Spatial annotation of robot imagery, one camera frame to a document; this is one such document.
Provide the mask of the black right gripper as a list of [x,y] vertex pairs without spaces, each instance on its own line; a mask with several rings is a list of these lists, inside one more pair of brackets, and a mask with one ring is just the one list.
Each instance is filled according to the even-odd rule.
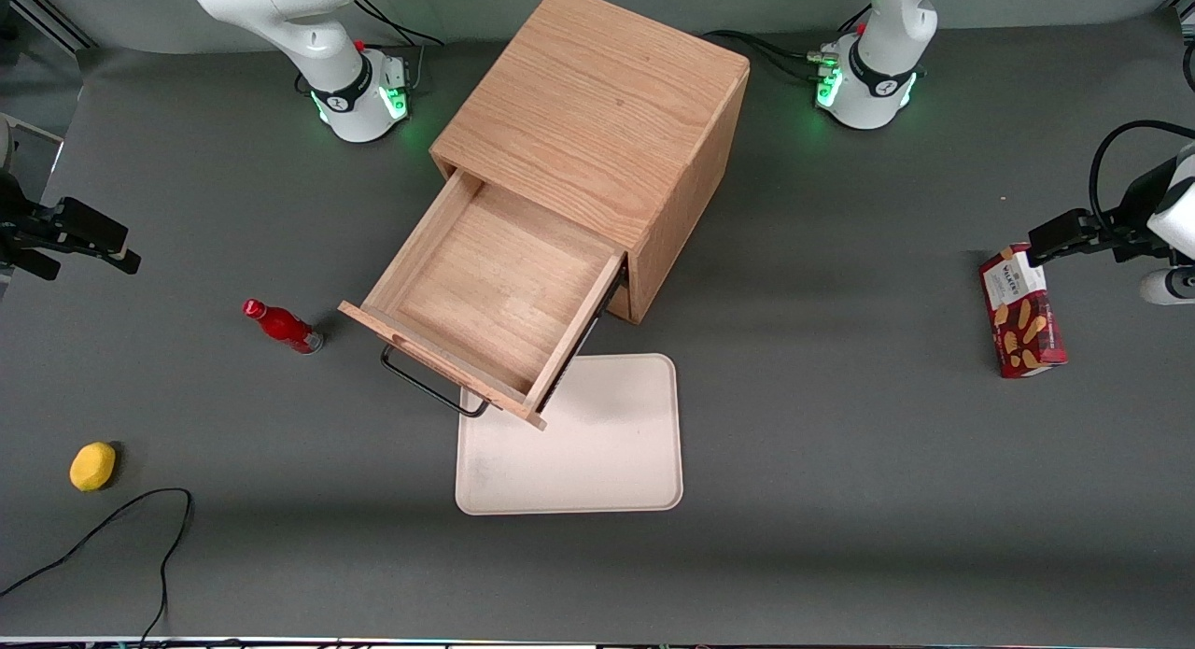
[[30,201],[16,176],[1,172],[1,265],[43,280],[57,278],[59,261],[39,247],[91,256],[127,275],[141,258],[128,247],[128,228],[81,201],[63,197],[54,206]]

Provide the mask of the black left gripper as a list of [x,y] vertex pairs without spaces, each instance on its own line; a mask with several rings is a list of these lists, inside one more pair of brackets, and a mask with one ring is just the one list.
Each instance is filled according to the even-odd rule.
[[1102,210],[1098,198],[1102,159],[1096,157],[1089,176],[1090,212],[1071,209],[1029,231],[1028,262],[1031,267],[1044,267],[1047,262],[1092,250],[1111,250],[1117,263],[1136,258],[1173,261],[1173,250],[1147,224],[1160,209],[1176,166],[1173,157],[1156,165],[1130,182],[1117,207]]

